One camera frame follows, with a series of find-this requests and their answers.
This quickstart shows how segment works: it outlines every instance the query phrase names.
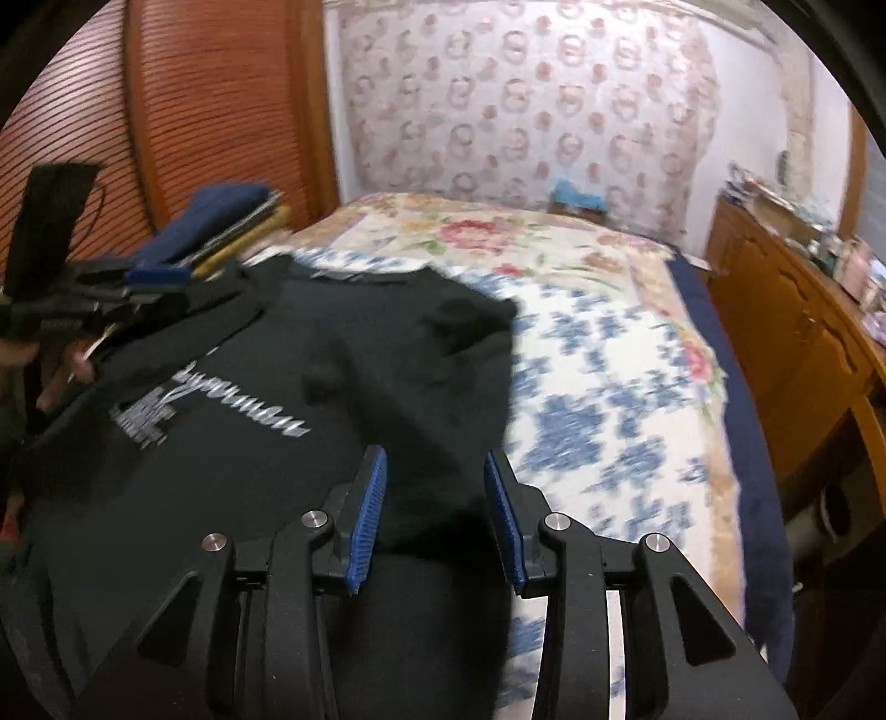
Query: wooden closet door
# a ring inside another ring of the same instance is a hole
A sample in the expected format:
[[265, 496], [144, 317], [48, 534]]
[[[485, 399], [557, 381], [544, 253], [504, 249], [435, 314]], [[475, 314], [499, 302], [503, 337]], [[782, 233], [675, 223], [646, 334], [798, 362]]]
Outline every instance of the wooden closet door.
[[330, 140], [316, 136], [324, 123], [329, 133], [320, 0], [129, 0], [128, 9], [133, 137], [157, 225], [225, 180], [283, 191], [296, 228], [331, 212]]

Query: cabinet door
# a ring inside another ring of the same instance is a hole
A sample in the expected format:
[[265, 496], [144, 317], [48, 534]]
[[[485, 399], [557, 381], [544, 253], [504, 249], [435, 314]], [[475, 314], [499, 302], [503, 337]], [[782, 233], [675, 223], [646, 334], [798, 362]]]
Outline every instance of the cabinet door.
[[778, 479], [797, 470], [827, 439], [870, 373], [861, 348], [832, 312], [810, 308], [801, 362], [785, 379], [777, 407], [761, 417]]
[[732, 248], [711, 297], [762, 417], [796, 365], [809, 330], [806, 285], [756, 228]]

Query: folded blue cloth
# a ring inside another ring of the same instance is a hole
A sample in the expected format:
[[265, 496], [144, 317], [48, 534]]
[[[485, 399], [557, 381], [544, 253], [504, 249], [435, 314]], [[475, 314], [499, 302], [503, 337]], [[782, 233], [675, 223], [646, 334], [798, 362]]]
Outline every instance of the folded blue cloth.
[[579, 192], [579, 189], [562, 177], [556, 181], [554, 186], [554, 201], [562, 202], [564, 205], [571, 207], [583, 207], [587, 210], [594, 210], [598, 213], [607, 211], [606, 200], [599, 195], [592, 195], [588, 192]]
[[138, 265], [181, 260], [209, 239], [249, 215], [270, 195], [264, 183], [218, 183], [201, 188], [156, 238], [129, 256]]

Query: person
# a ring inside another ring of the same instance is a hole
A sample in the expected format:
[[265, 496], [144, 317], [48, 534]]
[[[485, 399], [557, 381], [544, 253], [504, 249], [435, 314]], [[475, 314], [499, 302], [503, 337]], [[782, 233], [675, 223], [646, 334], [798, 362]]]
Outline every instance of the person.
[[20, 370], [41, 358], [44, 377], [48, 381], [37, 398], [37, 409], [51, 411], [61, 400], [71, 382], [89, 384], [95, 371], [85, 356], [92, 340], [75, 340], [66, 345], [52, 346], [38, 342], [0, 339], [0, 556], [4, 555], [18, 538], [17, 518], [24, 505], [24, 496], [14, 488], [6, 487], [6, 469], [12, 453], [19, 447], [25, 434], [24, 390]]

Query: white printed logo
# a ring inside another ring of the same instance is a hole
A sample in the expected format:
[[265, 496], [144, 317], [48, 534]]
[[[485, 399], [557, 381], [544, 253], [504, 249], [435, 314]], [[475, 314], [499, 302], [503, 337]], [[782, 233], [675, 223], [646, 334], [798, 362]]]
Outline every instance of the white printed logo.
[[206, 397], [220, 399], [221, 404], [230, 405], [250, 420], [279, 430], [286, 437], [301, 437], [310, 432], [310, 428], [303, 427], [304, 420], [297, 420], [292, 415], [284, 416], [282, 405], [265, 407], [262, 401], [241, 393], [237, 385], [221, 378], [208, 378], [203, 373], [195, 373], [193, 370], [196, 365], [190, 363], [173, 375], [173, 381], [181, 383], [179, 387], [171, 390], [156, 387], [125, 411], [112, 409], [111, 419], [142, 448], [152, 442], [159, 445], [166, 440], [166, 434], [158, 428], [158, 424], [175, 415], [175, 408], [171, 407], [171, 403], [191, 393], [202, 392], [206, 393]]

